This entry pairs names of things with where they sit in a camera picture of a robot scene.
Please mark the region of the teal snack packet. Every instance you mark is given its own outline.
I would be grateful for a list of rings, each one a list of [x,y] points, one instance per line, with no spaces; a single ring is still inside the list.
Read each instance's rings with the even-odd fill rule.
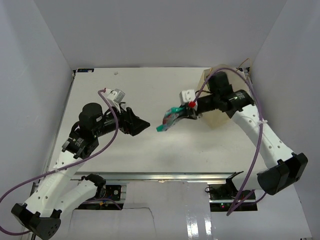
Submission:
[[[177,113],[186,111],[185,106],[181,107],[171,107],[169,110],[167,110],[163,116],[162,124],[156,127],[157,132],[165,132],[168,129],[170,129],[173,125],[174,117]]]

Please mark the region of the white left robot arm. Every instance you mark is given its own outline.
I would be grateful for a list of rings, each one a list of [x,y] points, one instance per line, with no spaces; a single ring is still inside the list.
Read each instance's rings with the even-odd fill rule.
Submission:
[[[130,107],[103,112],[100,104],[86,104],[62,145],[56,162],[56,170],[47,175],[36,191],[24,202],[13,206],[11,212],[28,230],[42,240],[49,240],[58,231],[61,219],[87,200],[99,200],[105,196],[106,180],[97,174],[81,178],[80,184],[62,195],[64,188],[83,165],[81,160],[92,155],[99,146],[98,138],[116,130],[136,136],[150,127]]]

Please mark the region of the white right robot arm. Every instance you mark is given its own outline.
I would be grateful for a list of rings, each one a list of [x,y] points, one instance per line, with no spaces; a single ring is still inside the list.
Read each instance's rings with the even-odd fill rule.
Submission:
[[[271,129],[262,117],[261,110],[253,96],[244,89],[235,90],[224,71],[209,76],[205,82],[209,93],[200,96],[194,89],[179,94],[180,106],[173,107],[171,123],[182,119],[196,120],[200,115],[214,110],[225,113],[237,124],[255,145],[253,162],[262,157],[265,170],[234,172],[226,179],[226,195],[236,200],[244,189],[263,190],[275,195],[300,180],[308,163],[304,153],[295,153]]]

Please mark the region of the brown paper bag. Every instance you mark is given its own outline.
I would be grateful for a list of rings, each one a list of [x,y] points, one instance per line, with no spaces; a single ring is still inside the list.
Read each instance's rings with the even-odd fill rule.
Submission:
[[[220,64],[204,70],[196,88],[196,116],[215,129],[225,124],[245,106],[253,106],[250,82],[238,68]]]

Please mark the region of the aluminium front rail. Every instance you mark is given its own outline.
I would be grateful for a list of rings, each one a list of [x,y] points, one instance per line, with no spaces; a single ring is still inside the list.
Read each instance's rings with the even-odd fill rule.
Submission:
[[[232,172],[78,172],[76,178],[95,174],[106,181],[219,181]]]

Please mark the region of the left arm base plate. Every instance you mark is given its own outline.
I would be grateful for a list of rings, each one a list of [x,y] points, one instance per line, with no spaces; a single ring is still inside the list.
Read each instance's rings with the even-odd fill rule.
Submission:
[[[122,186],[106,185],[103,200],[90,201],[81,204],[78,210],[122,210],[123,203],[121,201]]]

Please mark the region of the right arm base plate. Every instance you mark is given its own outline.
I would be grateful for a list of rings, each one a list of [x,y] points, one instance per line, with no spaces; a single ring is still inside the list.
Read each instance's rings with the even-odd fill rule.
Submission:
[[[237,193],[227,189],[227,184],[209,184],[204,191],[209,196],[210,211],[225,212],[231,208],[234,198]],[[235,211],[236,212],[255,212],[258,210],[256,195],[253,193],[248,199],[244,201]]]

